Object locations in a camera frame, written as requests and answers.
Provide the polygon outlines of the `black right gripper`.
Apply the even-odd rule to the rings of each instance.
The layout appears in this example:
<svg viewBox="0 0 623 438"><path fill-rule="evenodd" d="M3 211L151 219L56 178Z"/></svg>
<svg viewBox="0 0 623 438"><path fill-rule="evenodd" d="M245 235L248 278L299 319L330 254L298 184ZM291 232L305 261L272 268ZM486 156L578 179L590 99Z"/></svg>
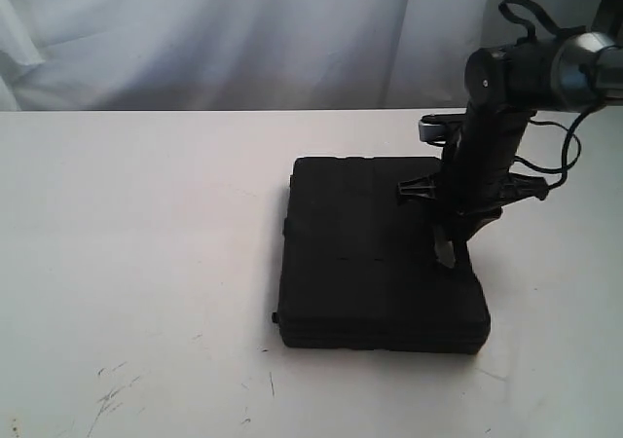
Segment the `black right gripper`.
<svg viewBox="0 0 623 438"><path fill-rule="evenodd" d="M502 207L528 198L548 196L544 178L512 173L510 167L533 109L468 105L461 126L441 144L438 171L397 185L401 202L422 201L458 216L433 224L434 250L439 264L460 268L460 242L467 242L499 219Z"/></svg>

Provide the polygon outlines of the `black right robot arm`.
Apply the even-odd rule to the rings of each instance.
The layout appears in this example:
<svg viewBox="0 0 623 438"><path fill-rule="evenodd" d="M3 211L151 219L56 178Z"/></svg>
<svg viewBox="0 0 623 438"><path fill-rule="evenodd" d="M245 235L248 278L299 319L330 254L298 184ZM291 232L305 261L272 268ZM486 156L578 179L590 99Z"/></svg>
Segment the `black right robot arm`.
<svg viewBox="0 0 623 438"><path fill-rule="evenodd" d="M438 171L403 181L401 201L421 201L433 221L441 264L458 261L458 247L501 216L504 206L543 201L568 179L575 132L589 115L622 102L622 49L602 33L520 41L472 54L465 67L464 113L427 115L421 141L441 148ZM568 112L557 167L522 160L532 175L511 172L528 124L539 111Z"/></svg>

